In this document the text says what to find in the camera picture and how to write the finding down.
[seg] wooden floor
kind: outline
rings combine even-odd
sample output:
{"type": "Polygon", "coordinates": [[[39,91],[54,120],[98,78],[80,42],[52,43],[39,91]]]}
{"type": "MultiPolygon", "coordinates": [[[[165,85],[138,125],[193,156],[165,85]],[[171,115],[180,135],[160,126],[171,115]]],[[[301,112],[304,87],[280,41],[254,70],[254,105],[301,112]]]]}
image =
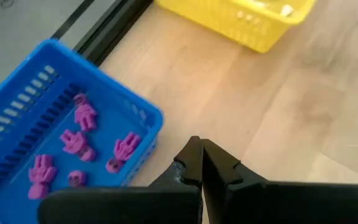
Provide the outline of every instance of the wooden floor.
{"type": "Polygon", "coordinates": [[[153,5],[102,69],[165,114],[134,185],[192,135],[268,179],[358,183],[358,1],[318,1],[263,55],[153,5]]]}

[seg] black plastic part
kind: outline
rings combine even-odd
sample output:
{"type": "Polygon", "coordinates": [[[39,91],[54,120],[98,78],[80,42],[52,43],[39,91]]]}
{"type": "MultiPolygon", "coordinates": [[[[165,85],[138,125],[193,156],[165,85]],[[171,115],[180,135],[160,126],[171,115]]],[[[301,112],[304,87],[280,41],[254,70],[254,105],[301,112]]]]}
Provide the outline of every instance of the black plastic part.
{"type": "Polygon", "coordinates": [[[201,189],[203,181],[204,148],[200,137],[192,136],[186,146],[173,159],[186,169],[183,173],[183,183],[197,186],[201,189]]]}
{"type": "Polygon", "coordinates": [[[211,224],[224,223],[228,212],[226,207],[231,200],[227,196],[227,186],[243,181],[243,178],[234,170],[240,161],[209,139],[203,139],[202,142],[205,149],[203,186],[209,222],[211,224]]]}
{"type": "Polygon", "coordinates": [[[358,223],[358,185],[268,181],[213,142],[203,143],[211,224],[358,223]]]}
{"type": "Polygon", "coordinates": [[[39,207],[40,224],[198,223],[201,192],[187,188],[61,190],[39,207]]]}
{"type": "Polygon", "coordinates": [[[101,65],[151,2],[152,0],[115,0],[74,50],[95,65],[101,65]]]}
{"type": "Polygon", "coordinates": [[[201,178],[212,224],[358,223],[358,185],[272,182],[197,136],[149,187],[57,192],[39,222],[201,223],[201,178]]]}

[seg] blue plastic basket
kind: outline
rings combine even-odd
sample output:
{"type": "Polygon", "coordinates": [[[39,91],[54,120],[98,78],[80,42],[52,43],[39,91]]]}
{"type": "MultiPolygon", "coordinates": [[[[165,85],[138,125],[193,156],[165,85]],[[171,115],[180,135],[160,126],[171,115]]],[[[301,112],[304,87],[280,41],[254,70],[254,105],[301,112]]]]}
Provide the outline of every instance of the blue plastic basket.
{"type": "Polygon", "coordinates": [[[153,105],[110,79],[94,65],[60,45],[41,43],[0,85],[0,222],[37,223],[40,200],[29,200],[28,170],[37,154],[50,154],[58,169],[51,191],[68,187],[73,170],[88,173],[88,186],[127,185],[155,149],[162,114],[153,105]],[[63,152],[59,135],[79,131],[73,96],[85,93],[98,111],[97,130],[86,133],[98,152],[82,162],[63,152]],[[116,139],[133,131],[142,142],[118,174],[105,169],[116,139]]]}

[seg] purple toy figure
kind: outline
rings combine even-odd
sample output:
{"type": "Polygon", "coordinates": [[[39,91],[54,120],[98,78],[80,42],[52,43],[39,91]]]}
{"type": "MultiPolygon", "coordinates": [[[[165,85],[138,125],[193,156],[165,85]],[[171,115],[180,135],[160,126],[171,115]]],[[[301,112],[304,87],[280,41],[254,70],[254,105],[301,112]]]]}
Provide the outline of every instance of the purple toy figure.
{"type": "Polygon", "coordinates": [[[71,187],[82,187],[86,183],[86,174],[80,170],[74,170],[68,175],[68,184],[71,187]]]}
{"type": "Polygon", "coordinates": [[[106,164],[107,171],[119,172],[124,163],[131,158],[141,140],[140,136],[134,133],[129,133],[125,140],[117,139],[114,146],[115,158],[108,160],[106,164]]]}
{"type": "Polygon", "coordinates": [[[69,154],[76,154],[82,161],[86,162],[92,161],[95,158],[96,153],[89,147],[83,133],[77,132],[74,134],[70,130],[65,130],[60,139],[66,144],[63,151],[69,154]]]}
{"type": "Polygon", "coordinates": [[[94,122],[94,117],[98,113],[90,105],[85,94],[80,93],[74,96],[75,105],[77,109],[74,113],[74,122],[80,124],[82,131],[91,131],[96,129],[96,123],[94,122]]]}
{"type": "Polygon", "coordinates": [[[53,167],[53,157],[37,155],[34,168],[29,170],[29,179],[33,183],[29,190],[29,199],[41,199],[48,195],[49,186],[55,178],[57,169],[53,167]]]}

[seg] yellow plastic basket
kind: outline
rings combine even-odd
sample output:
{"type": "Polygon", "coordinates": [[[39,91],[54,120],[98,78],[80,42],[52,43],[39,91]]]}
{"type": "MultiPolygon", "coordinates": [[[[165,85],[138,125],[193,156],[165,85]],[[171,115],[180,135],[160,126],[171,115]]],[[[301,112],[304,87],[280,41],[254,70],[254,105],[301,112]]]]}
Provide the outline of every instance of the yellow plastic basket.
{"type": "Polygon", "coordinates": [[[303,21],[316,0],[156,1],[168,10],[264,53],[288,28],[303,21]],[[280,15],[286,4],[294,8],[287,17],[280,15]]]}

